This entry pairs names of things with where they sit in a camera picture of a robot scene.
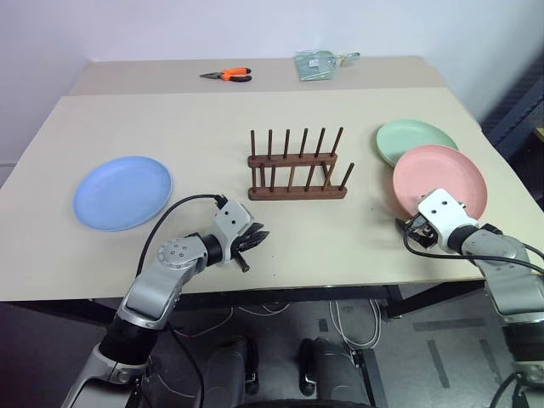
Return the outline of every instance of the orange pliers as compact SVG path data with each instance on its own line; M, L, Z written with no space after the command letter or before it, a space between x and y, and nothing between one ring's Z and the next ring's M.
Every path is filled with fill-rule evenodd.
M251 76L244 74L249 74L252 70L249 68L233 68L231 70L222 70L221 72L212 72L210 74L202 74L202 78L210 79L222 79L224 81L232 82L249 82L252 80Z

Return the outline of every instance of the gray floor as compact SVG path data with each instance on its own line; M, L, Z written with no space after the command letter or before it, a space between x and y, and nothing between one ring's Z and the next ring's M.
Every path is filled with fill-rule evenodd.
M408 296L423 288L404 286L402 292ZM373 319L368 302L340 304L347 334L361 341L369 337ZM174 322L187 332L198 332L228 313L228 309L183 312ZM322 324L320 328L322 319L328 331L323 331ZM0 321L0 407L59 406L89 350L104 333L94 326L3 303ZM295 303L273 317L236 310L228 324L185 344L204 367L218 344L238 334L254 337L259 346L261 388L247 402L302 398L295 362L300 341L322 336L340 342L328 302L311 302ZM487 407L498 383L510 373L510 354L482 292L384 321L376 353L391 408ZM154 356L167 383L186 394L195 392L194 373L169 336L162 336ZM191 406L190 399L169 393L157 381L146 389L154 407ZM508 407L510 395L508 390L499 406Z

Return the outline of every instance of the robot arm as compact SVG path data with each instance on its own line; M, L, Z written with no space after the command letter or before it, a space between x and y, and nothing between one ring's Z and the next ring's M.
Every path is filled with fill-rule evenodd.
M139 382L156 344L178 302L182 286L213 264L235 259L258 245L268 232L235 201L215 214L209 234L176 238L160 246L151 265L137 276L116 317L68 393L63 408L124 407L139 402Z
M437 189L420 201L406 235L430 247L463 256L501 257L529 262L524 244L497 228L470 218L447 191ZM544 280L521 264L474 259L487 292L504 323L518 384L544 390Z

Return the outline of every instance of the white wall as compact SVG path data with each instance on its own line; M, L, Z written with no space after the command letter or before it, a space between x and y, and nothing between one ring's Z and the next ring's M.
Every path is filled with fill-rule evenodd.
M87 60L421 55L483 119L544 44L542 0L3 0L0 163Z

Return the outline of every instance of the blue plate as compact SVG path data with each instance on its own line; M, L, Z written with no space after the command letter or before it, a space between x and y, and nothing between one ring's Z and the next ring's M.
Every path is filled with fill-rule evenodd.
M101 231L121 231L155 217L172 192L170 172L157 160L128 156L95 168L77 187L77 219Z

